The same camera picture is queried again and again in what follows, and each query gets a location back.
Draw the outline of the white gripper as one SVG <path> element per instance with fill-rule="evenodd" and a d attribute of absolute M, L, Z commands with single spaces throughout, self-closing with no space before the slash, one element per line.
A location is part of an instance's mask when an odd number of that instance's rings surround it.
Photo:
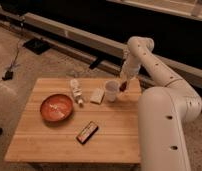
<path fill-rule="evenodd" d="M 130 79 L 135 77 L 139 73 L 139 70 L 140 70 L 139 63 L 130 63 L 129 61 L 125 61 L 124 64 L 122 65 L 122 69 L 120 72 L 120 78 L 122 79 L 121 84 L 127 81 L 127 89 L 128 89 L 131 82 Z"/>

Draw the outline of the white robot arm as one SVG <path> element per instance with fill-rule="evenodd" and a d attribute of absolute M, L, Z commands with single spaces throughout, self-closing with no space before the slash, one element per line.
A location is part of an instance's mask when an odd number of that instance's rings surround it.
<path fill-rule="evenodd" d="M 202 100 L 191 85 L 153 54 L 151 38 L 130 38 L 120 73 L 120 90 L 145 68 L 154 87 L 138 100 L 138 131 L 142 171 L 191 171 L 182 124 L 195 120 Z"/>

